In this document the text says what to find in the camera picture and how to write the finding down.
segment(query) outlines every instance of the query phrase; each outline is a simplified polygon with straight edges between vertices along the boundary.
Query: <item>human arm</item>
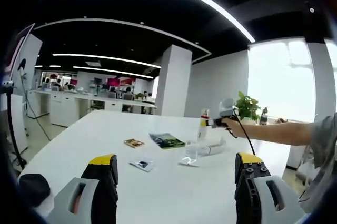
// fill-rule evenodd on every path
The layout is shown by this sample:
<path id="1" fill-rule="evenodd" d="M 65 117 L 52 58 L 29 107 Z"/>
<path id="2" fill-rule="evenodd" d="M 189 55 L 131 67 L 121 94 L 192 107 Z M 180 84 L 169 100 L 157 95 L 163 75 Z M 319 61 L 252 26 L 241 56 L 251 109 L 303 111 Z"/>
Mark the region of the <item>human arm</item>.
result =
<path id="1" fill-rule="evenodd" d="M 237 121 L 224 118 L 233 134 L 238 137 L 246 137 L 240 124 Z M 247 135 L 251 139 L 277 142 L 279 144 L 289 145 L 308 145 L 311 140 L 311 131 L 309 124 L 303 123 L 282 123 L 268 126 L 243 125 Z"/>

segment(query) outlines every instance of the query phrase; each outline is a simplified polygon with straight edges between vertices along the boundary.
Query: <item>magazine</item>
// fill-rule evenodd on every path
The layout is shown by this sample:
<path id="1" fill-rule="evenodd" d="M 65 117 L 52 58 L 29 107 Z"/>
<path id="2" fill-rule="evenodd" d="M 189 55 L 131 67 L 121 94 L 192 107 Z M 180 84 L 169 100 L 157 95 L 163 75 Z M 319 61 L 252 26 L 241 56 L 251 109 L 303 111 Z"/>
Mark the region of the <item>magazine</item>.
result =
<path id="1" fill-rule="evenodd" d="M 178 140 L 169 133 L 150 134 L 151 139 L 162 149 L 172 149 L 184 147 L 185 143 Z"/>

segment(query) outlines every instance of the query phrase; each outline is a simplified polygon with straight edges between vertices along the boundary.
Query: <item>black ceiling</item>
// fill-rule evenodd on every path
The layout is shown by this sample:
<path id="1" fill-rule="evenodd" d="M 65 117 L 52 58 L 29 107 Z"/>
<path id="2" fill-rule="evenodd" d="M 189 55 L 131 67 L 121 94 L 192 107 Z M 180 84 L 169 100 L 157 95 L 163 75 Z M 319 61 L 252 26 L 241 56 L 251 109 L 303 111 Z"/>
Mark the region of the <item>black ceiling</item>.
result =
<path id="1" fill-rule="evenodd" d="M 234 12 L 233 16 L 253 35 L 257 42 L 291 36 L 313 40 L 329 36 L 319 8 L 309 12 L 308 0 L 298 0 L 292 6 L 274 6 L 260 0 L 254 3 L 255 18 L 249 19 L 255 0 L 214 0 Z M 212 54 L 203 60 L 244 50 L 249 41 L 227 19 L 200 0 L 43 0 L 36 9 L 36 27 L 72 18 L 106 18 L 156 28 L 189 42 L 198 43 Z M 140 27 L 124 24 L 78 21 L 54 24 L 33 31 L 43 41 L 37 65 L 87 66 L 87 58 L 55 57 L 53 53 L 90 54 L 126 58 L 153 63 L 171 45 L 193 52 L 193 59 L 207 53 L 191 44 Z M 147 67 L 131 63 L 100 60 L 102 68 L 142 74 Z"/>

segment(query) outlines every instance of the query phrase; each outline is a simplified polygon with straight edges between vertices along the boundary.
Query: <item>green leaves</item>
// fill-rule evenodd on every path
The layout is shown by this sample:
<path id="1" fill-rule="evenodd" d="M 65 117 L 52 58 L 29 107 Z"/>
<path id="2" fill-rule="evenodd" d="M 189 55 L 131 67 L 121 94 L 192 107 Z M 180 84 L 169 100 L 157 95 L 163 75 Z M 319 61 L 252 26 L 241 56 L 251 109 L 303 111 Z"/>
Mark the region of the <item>green leaves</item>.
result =
<path id="1" fill-rule="evenodd" d="M 240 119 L 247 117 L 252 120 L 258 120 L 259 115 L 256 114 L 256 111 L 260 109 L 257 105 L 259 102 L 248 95 L 244 95 L 241 91 L 239 92 L 239 98 L 236 101 L 236 106 L 239 109 Z"/>

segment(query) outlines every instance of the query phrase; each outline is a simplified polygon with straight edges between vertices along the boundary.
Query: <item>black stand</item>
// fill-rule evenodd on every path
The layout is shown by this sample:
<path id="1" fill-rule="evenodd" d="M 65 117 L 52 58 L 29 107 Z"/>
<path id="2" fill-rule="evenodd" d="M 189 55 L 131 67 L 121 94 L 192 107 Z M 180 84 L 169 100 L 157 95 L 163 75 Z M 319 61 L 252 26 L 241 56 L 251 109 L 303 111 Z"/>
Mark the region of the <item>black stand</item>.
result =
<path id="1" fill-rule="evenodd" d="M 1 87 L 1 94 L 6 94 L 7 96 L 7 116 L 8 116 L 8 125 L 9 125 L 9 133 L 11 135 L 14 151 L 16 158 L 21 166 L 22 169 L 25 168 L 27 161 L 23 159 L 20 155 L 19 149 L 17 148 L 15 136 L 14 136 L 14 129 L 13 129 L 13 121 L 12 121 L 12 107 L 11 107 L 11 94 L 13 93 L 13 87 Z"/>

